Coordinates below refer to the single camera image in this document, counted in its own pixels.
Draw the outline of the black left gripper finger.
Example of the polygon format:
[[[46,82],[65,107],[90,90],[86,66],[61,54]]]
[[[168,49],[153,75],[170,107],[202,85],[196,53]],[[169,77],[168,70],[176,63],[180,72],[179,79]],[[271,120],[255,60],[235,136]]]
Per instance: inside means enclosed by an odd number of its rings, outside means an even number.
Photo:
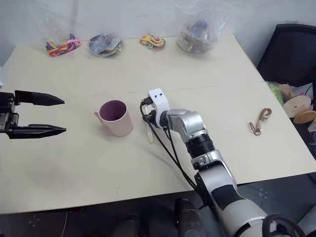
[[[12,126],[6,134],[10,139],[38,139],[59,135],[66,128],[49,124],[29,124],[28,126]]]
[[[65,101],[46,93],[30,92],[30,91],[15,91],[15,104],[30,103],[39,106],[54,106],[65,104]]]

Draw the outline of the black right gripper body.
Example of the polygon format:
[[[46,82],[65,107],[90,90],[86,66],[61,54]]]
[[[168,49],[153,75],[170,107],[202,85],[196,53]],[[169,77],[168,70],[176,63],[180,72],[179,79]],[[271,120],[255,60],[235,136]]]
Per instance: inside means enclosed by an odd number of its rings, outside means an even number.
[[[151,106],[153,109],[149,112],[146,112],[145,109]],[[152,99],[147,97],[141,102],[141,114],[144,121],[149,122],[154,125],[156,128],[162,128],[160,124],[160,116],[162,113],[162,102],[159,99]]]

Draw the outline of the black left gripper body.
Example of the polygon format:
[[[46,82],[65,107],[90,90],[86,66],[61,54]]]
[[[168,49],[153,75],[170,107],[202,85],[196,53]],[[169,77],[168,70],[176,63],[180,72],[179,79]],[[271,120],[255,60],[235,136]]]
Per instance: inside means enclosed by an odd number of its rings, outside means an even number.
[[[10,134],[18,125],[19,115],[15,112],[15,95],[0,93],[0,132]]]

